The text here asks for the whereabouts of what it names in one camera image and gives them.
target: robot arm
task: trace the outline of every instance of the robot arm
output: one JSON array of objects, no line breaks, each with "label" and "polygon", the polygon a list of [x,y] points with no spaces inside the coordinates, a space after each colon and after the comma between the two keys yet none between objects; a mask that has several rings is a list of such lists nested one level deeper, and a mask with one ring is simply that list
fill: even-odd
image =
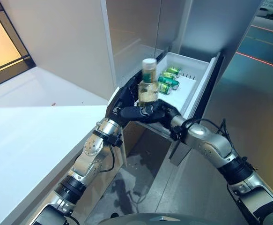
[{"label": "robot arm", "polygon": [[144,122],[157,117],[170,130],[174,140],[180,140],[190,148],[198,150],[217,168],[228,183],[228,191],[238,196],[238,200],[234,200],[249,224],[261,224],[269,220],[269,224],[273,224],[273,190],[238,155],[226,137],[196,123],[198,120],[184,119],[176,108],[161,100],[152,107],[128,107],[122,111],[122,116],[133,120],[131,112],[138,112],[135,117]]},{"label": "robot arm", "polygon": [[86,141],[69,174],[42,202],[28,224],[51,225],[54,221],[56,225],[67,225],[65,217],[71,217],[83,192],[101,171],[104,158],[112,152],[111,146],[121,146],[120,128],[132,120],[160,122],[174,140],[198,150],[226,179],[228,191],[239,197],[236,204],[250,224],[260,224],[271,216],[273,191],[252,166],[239,157],[227,138],[194,120],[184,119],[176,108],[162,100],[146,107],[134,106],[140,80],[141,76],[137,75],[119,89],[107,107],[104,121]]}]

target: floor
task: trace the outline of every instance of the floor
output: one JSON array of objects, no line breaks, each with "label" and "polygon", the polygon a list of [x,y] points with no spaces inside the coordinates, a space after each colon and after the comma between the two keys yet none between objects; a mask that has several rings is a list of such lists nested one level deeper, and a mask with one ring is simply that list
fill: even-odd
[{"label": "floor", "polygon": [[[273,188],[273,32],[251,27],[247,35],[204,117],[215,123],[227,119],[238,152]],[[172,212],[246,224],[218,171],[194,150],[174,166],[168,146],[167,140],[146,131],[129,155],[128,167],[120,169],[85,224],[97,224],[113,212]]]}]

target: glass bottle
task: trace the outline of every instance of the glass bottle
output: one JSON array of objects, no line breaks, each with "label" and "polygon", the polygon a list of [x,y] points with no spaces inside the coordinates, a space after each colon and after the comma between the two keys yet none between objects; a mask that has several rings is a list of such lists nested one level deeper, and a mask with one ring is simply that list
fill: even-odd
[{"label": "glass bottle", "polygon": [[147,106],[158,99],[158,82],[156,80],[156,59],[142,61],[142,81],[138,86],[139,106]]}]

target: green can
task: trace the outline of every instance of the green can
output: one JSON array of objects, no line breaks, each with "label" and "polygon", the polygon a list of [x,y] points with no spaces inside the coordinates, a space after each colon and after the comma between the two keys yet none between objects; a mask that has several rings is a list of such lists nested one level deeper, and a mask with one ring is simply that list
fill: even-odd
[{"label": "green can", "polygon": [[169,95],[170,92],[172,91],[171,86],[167,85],[166,83],[158,82],[158,88],[159,92]]},{"label": "green can", "polygon": [[170,72],[167,72],[167,71],[163,71],[160,75],[164,76],[164,77],[168,77],[168,78],[173,79],[173,80],[176,80],[176,78],[177,78],[176,74],[173,74],[173,73],[170,73]]},{"label": "green can", "polygon": [[173,79],[170,79],[170,78],[164,77],[164,76],[160,76],[158,78],[158,81],[170,85],[172,87],[172,89],[174,89],[174,90],[177,90],[177,88],[179,87],[179,84],[180,84],[179,81],[175,81]]},{"label": "green can", "polygon": [[178,67],[168,67],[166,69],[167,72],[170,72],[170,73],[173,73],[173,74],[176,74],[177,77],[180,76],[180,73],[181,73],[181,68],[178,68]]}]

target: white bottle cap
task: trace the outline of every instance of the white bottle cap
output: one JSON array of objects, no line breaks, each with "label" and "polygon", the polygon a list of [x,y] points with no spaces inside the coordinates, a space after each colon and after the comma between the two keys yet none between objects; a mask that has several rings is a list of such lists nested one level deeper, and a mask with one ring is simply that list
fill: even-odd
[{"label": "white bottle cap", "polygon": [[157,66],[157,60],[153,58],[144,59],[142,61],[143,69],[155,69]]}]

